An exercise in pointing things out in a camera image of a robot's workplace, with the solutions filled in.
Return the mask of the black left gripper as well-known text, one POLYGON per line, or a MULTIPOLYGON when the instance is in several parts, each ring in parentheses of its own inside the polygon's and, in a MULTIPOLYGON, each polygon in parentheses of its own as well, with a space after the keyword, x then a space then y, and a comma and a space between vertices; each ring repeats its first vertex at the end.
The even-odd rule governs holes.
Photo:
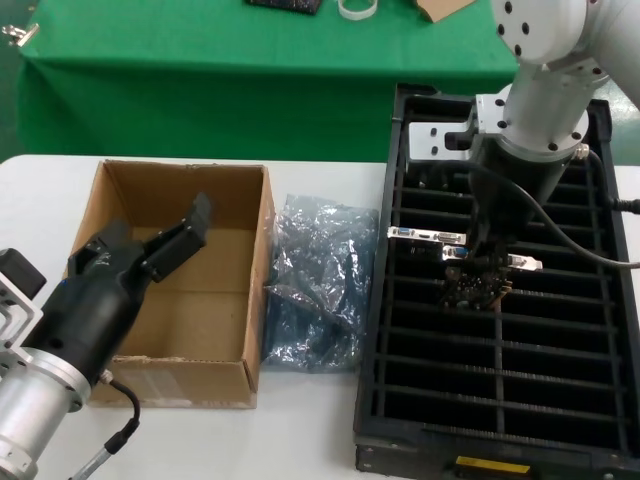
POLYGON ((182 220, 144 247, 126 242, 129 225, 120 219, 94 233, 68 258, 68 276, 45 302, 25 346, 62 359, 96 384, 131 330, 151 280, 161 282, 206 245, 211 211, 209 197, 198 193, 182 220))

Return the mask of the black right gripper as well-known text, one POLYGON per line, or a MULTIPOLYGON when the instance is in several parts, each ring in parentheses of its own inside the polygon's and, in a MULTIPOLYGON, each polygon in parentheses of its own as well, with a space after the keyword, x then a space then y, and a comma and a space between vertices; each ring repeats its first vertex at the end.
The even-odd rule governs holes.
POLYGON ((473 196, 468 230, 469 262, 481 271, 511 267, 508 244, 515 242, 535 211, 515 188, 544 205, 564 174, 571 157, 551 162, 524 160, 506 152, 496 140, 485 140, 473 159, 469 187, 473 196))

